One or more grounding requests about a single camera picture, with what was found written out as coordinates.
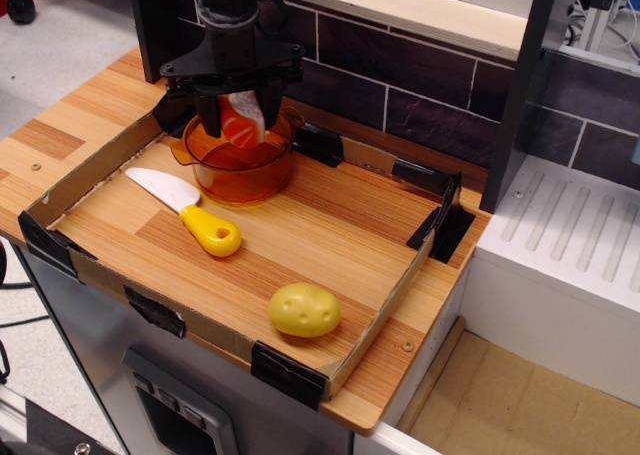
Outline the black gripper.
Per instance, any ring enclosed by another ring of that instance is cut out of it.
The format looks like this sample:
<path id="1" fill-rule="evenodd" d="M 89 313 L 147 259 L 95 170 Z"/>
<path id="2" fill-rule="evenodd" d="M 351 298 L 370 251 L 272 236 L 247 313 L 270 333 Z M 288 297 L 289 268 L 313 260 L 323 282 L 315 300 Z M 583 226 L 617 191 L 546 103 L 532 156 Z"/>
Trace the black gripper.
<path id="1" fill-rule="evenodd" d="M 225 31 L 205 29 L 192 51 L 160 67 L 167 98 L 195 105 L 207 135 L 221 137 L 217 95 L 255 93 L 268 130 L 278 119 L 285 89 L 303 79 L 304 48 L 264 38 L 253 26 Z"/>

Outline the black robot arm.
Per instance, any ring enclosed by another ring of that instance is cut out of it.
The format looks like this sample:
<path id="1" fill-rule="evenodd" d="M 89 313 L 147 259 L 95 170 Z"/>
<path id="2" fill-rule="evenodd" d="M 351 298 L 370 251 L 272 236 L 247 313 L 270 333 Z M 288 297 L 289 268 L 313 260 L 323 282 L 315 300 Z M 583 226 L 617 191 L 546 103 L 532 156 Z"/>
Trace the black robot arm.
<path id="1" fill-rule="evenodd" d="M 160 68 L 167 97 L 193 106 L 210 136 L 221 135 L 219 96 L 253 91 L 269 128 L 276 122 L 284 89 L 302 80 L 304 48 L 256 34 L 261 1 L 198 0 L 203 41 Z"/>

